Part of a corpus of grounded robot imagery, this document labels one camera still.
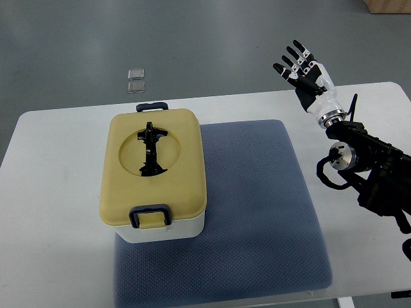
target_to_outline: white table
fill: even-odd
[[[393,83],[338,87],[348,110],[371,135],[411,153],[411,102]],[[334,191],[315,175],[334,143],[293,91],[166,101],[188,108],[201,124],[281,120],[292,140],[326,240],[332,285],[303,292],[224,303],[247,306],[369,295],[411,289],[394,218],[358,206],[353,189]],[[0,168],[0,303],[2,307],[112,307],[114,231],[100,221],[99,195],[110,120],[135,103],[23,114]],[[335,171],[330,179],[342,183]]]

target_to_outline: white container base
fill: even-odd
[[[164,228],[141,230],[139,228],[133,228],[132,225],[113,228],[118,235],[129,243],[157,242],[167,241],[169,239],[195,237],[203,231],[205,211],[206,210],[195,218],[173,220],[170,225]]]

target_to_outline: gray floor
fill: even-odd
[[[362,0],[2,0],[0,162],[29,110],[291,89],[272,64],[293,39],[335,85],[393,81],[411,97],[410,28],[411,15],[371,15]],[[127,94],[135,67],[145,69],[146,91]],[[410,307],[411,299],[354,303]]]

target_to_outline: yellow lid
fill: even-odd
[[[167,136],[156,143],[157,162],[164,173],[141,176],[146,145],[137,133],[154,128]],[[200,125],[187,109],[120,114],[110,124],[100,196],[100,217],[111,226],[130,225],[130,210],[166,204],[172,220],[195,218],[207,203],[206,172]],[[162,225],[164,215],[141,215],[150,226]]]

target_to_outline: robotic finger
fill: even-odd
[[[296,72],[299,76],[304,76],[304,72],[302,71],[301,67],[292,62],[289,58],[287,58],[286,56],[282,56],[281,59],[283,59],[283,61],[291,67],[291,70],[293,72]]]
[[[292,49],[290,46],[287,46],[287,51],[290,55],[292,55],[297,63],[299,64],[299,66],[301,66],[302,71],[304,72],[304,74],[308,74],[308,72],[310,71],[310,65],[309,63],[306,61],[306,59],[302,56],[300,56],[294,49]]]
[[[309,67],[313,67],[317,60],[314,55],[308,51],[298,40],[293,40],[294,46],[302,53],[302,56],[307,60]]]
[[[290,85],[297,89],[302,90],[309,96],[321,95],[324,90],[323,87],[319,87],[314,81],[311,81],[304,75],[298,75],[297,72],[293,72],[287,69],[285,66],[275,63],[272,66]]]

